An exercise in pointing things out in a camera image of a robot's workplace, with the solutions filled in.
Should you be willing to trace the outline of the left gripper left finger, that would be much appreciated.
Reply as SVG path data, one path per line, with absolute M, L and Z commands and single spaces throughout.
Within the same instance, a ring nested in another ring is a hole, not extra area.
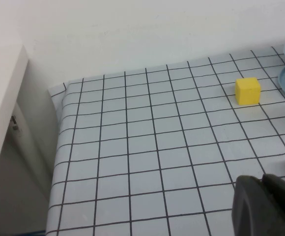
M 278 229 L 285 226 L 283 219 L 261 180 L 244 175 L 236 179 L 231 212 L 236 236 L 283 236 Z

